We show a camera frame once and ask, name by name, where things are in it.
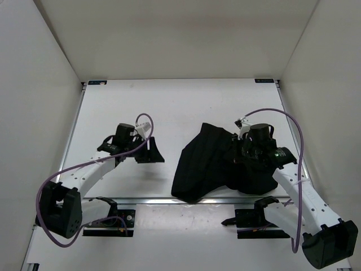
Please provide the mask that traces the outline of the black pleated skirt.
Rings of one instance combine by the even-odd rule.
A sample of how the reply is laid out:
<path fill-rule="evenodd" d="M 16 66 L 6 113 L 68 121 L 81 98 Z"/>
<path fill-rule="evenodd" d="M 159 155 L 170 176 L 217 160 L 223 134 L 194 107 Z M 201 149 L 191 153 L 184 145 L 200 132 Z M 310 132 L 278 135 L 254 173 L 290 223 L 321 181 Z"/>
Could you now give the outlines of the black pleated skirt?
<path fill-rule="evenodd" d="M 272 170 L 256 171 L 244 163 L 235 163 L 232 134 L 202 123 L 199 134 L 181 152 L 171 195 L 196 203 L 223 186 L 247 195 L 263 195 L 278 187 L 272 174 Z"/>

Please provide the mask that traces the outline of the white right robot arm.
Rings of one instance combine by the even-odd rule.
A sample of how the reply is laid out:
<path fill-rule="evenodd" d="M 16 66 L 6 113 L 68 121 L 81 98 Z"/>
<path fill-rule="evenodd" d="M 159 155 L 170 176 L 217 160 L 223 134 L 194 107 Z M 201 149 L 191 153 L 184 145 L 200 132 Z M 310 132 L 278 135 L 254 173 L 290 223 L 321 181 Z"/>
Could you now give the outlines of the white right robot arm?
<path fill-rule="evenodd" d="M 239 134 L 232 138 L 235 161 L 249 166 L 254 172 L 270 170 L 276 181 L 290 197 L 297 212 L 292 211 L 273 196 L 257 200 L 253 221 L 259 226 L 273 224 L 288 234 L 297 248 L 301 248 L 308 262 L 323 269 L 354 253 L 358 228 L 351 220 L 344 221 L 313 188 L 309 179 L 298 172 L 291 176 L 288 164 L 300 165 L 286 147 L 279 147 L 273 138 L 270 124 L 251 124 L 247 119 L 235 123 Z"/>

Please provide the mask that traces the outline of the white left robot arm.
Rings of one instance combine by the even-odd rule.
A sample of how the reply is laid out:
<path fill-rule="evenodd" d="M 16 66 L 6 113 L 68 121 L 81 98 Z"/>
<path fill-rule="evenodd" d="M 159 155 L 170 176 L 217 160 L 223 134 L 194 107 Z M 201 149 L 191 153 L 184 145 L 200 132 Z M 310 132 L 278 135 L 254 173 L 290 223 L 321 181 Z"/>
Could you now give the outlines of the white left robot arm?
<path fill-rule="evenodd" d="M 126 158 L 134 158 L 138 164 L 163 163 L 152 133 L 152 121 L 120 123 L 115 134 L 100 144 L 89 161 L 68 168 L 70 176 L 59 182 L 54 182 L 53 177 L 46 180 L 37 193 L 36 224 L 52 241 L 56 240 L 55 234 L 76 239 L 88 225 L 119 223 L 125 227 L 114 200 L 104 196 L 85 199 L 85 195 Z"/>

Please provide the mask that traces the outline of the right corner label sticker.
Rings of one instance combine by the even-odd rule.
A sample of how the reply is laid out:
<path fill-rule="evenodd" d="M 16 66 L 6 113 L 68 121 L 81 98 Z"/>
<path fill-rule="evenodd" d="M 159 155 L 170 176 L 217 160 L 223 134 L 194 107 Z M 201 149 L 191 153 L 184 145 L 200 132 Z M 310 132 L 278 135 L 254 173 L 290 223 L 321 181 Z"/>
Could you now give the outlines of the right corner label sticker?
<path fill-rule="evenodd" d="M 271 78 L 255 78 L 254 81 L 256 84 L 273 84 L 275 82 Z"/>

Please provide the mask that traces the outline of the corner label sticker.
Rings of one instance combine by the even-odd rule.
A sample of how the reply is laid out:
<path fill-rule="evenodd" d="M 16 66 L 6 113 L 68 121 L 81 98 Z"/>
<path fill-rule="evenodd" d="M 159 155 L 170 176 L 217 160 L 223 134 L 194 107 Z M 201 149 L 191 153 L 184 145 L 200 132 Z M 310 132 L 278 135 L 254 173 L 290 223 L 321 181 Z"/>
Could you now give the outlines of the corner label sticker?
<path fill-rule="evenodd" d="M 87 83 L 88 85 L 106 85 L 107 80 L 90 80 Z"/>
<path fill-rule="evenodd" d="M 256 84 L 273 84 L 275 82 L 271 78 L 255 78 L 254 81 Z"/>

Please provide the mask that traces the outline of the left corner label sticker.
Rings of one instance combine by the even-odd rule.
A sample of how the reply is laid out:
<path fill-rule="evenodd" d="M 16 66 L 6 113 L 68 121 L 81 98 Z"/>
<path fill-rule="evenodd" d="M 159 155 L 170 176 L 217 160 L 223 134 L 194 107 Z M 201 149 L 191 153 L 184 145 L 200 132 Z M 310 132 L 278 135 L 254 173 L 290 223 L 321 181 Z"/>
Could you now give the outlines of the left corner label sticker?
<path fill-rule="evenodd" d="M 106 85 L 107 80 L 90 80 L 87 83 L 88 85 Z"/>

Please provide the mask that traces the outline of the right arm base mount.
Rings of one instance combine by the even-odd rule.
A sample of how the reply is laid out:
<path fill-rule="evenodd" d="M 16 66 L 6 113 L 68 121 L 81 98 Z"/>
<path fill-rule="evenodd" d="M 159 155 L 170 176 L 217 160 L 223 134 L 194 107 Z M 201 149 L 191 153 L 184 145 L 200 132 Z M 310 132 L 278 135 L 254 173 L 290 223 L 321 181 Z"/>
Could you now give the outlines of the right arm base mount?
<path fill-rule="evenodd" d="M 254 209 L 235 209 L 235 216 L 221 222 L 236 226 L 238 239 L 288 239 L 290 236 L 276 225 L 262 220 Z"/>

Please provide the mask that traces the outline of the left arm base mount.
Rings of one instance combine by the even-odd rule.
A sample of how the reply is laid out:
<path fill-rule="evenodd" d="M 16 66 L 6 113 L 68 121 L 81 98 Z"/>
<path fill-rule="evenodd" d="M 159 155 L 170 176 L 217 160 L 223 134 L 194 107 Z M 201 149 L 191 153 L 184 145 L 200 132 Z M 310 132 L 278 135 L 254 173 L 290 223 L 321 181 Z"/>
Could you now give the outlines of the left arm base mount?
<path fill-rule="evenodd" d="M 121 237 L 131 238 L 134 235 L 136 206 L 118 206 L 119 218 L 85 226 L 82 232 L 84 237 Z"/>

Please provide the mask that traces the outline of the aluminium table rail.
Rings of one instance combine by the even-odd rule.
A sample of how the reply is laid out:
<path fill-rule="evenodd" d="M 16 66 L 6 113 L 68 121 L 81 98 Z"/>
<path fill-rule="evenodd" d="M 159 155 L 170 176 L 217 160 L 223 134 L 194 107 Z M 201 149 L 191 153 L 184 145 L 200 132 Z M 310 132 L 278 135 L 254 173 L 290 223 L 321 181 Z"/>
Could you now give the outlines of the aluminium table rail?
<path fill-rule="evenodd" d="M 203 198 L 198 202 L 184 202 L 177 198 L 112 198 L 118 204 L 135 205 L 135 204 L 155 204 L 155 205 L 171 205 L 171 204 L 253 204 L 262 197 L 251 198 Z"/>

